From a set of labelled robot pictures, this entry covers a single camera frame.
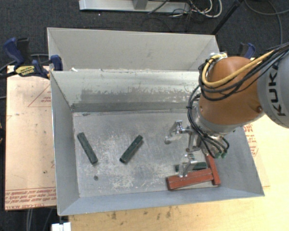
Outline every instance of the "red wooden block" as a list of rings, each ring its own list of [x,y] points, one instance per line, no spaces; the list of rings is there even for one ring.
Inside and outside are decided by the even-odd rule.
[[[186,177],[173,175],[166,178],[168,190],[175,190],[181,187],[191,186],[210,180],[213,180],[213,174],[210,168],[191,171],[187,173]]]
[[[213,185],[220,185],[221,184],[221,179],[220,179],[220,176],[218,174],[218,171],[217,171],[217,168],[216,168],[216,164],[215,164],[215,161],[214,161],[214,158],[211,157],[210,155],[207,155],[206,156],[206,161],[207,161],[207,165],[208,167],[212,170],[212,175],[213,175]]]

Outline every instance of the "dark green block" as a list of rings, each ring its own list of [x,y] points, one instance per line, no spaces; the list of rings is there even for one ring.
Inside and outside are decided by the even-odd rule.
[[[131,143],[131,145],[127,148],[127,150],[123,153],[123,155],[120,158],[120,161],[123,163],[129,162],[129,160],[132,158],[132,156],[135,154],[139,146],[142,142],[142,136],[138,135],[137,138]]]
[[[95,155],[92,147],[90,146],[86,135],[84,133],[79,133],[77,135],[77,138],[78,138],[83,150],[85,151],[88,159],[90,160],[91,164],[96,164],[98,162],[97,156]]]

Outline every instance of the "clamp handle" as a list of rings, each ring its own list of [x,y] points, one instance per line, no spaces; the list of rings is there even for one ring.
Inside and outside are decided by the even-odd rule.
[[[63,71],[63,65],[60,56],[52,55],[50,57],[51,62],[53,63],[53,69],[55,71]]]
[[[10,38],[3,45],[5,53],[17,62],[17,65],[24,63],[24,58],[16,46],[16,38]]]

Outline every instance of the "cardboard sheet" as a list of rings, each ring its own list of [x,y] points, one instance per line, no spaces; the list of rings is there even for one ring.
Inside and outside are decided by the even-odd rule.
[[[5,210],[56,206],[50,81],[7,79]]]

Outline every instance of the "yellow cable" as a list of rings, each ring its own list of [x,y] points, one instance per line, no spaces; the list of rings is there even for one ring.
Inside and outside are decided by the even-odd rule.
[[[235,78],[236,76],[238,76],[240,73],[242,73],[243,71],[245,71],[246,69],[250,68],[251,66],[253,65],[256,65],[256,64],[259,64],[263,59],[265,59],[266,57],[268,57],[273,51],[270,51],[266,54],[263,54],[262,56],[256,58],[255,60],[251,61],[249,64],[243,66],[242,68],[240,68],[239,70],[235,71],[234,73],[228,75],[227,77],[223,78],[223,79],[220,79],[218,81],[215,81],[215,82],[209,82],[207,81],[207,77],[206,77],[206,73],[208,71],[208,68],[209,66],[212,64],[212,62],[215,61],[216,58],[219,58],[220,55],[215,55],[215,56],[212,56],[207,64],[204,66],[203,68],[203,72],[202,72],[202,81],[203,83],[209,87],[209,88],[215,88],[215,87],[218,87],[218,86],[221,86],[225,83],[227,83],[228,81],[232,80],[233,78]]]

